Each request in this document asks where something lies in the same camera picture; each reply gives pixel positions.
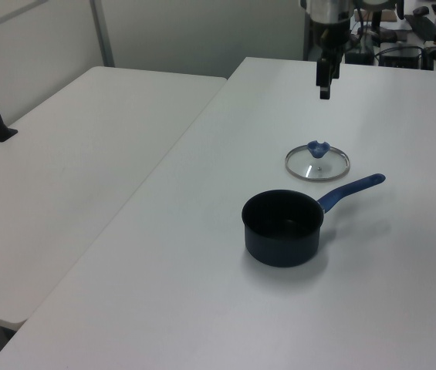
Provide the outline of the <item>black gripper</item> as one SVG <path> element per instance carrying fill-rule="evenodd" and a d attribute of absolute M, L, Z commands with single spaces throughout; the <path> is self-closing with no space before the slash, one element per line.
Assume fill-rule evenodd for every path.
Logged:
<path fill-rule="evenodd" d="M 320 48 L 316 62 L 316 85 L 320 99 L 328 100 L 332 79 L 340 77 L 340 65 L 350 40 L 350 19 L 337 23 L 312 21 L 312 32 L 313 42 Z"/>

